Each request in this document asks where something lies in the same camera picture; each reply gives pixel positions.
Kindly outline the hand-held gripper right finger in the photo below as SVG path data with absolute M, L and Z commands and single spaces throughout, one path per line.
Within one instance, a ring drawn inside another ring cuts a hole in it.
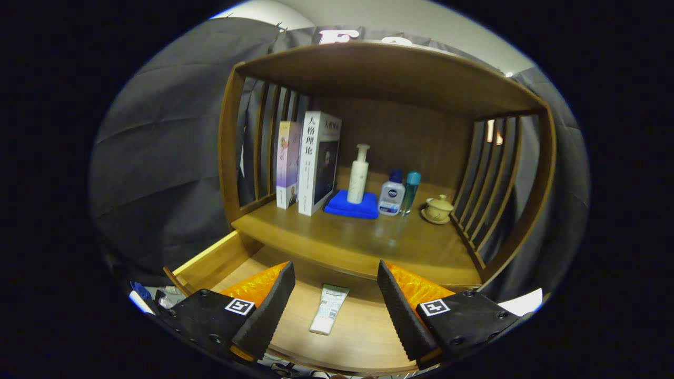
M 446 288 L 387 261 L 377 283 L 407 358 L 423 370 L 457 362 L 529 314 L 529 296 L 495 302 L 470 286 Z

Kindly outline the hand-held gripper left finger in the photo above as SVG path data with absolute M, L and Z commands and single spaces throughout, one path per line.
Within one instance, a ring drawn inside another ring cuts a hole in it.
M 209 356 L 255 364 L 271 343 L 294 287 L 294 265 L 286 261 L 226 294 L 204 288 L 171 308 L 159 306 L 153 317 Z

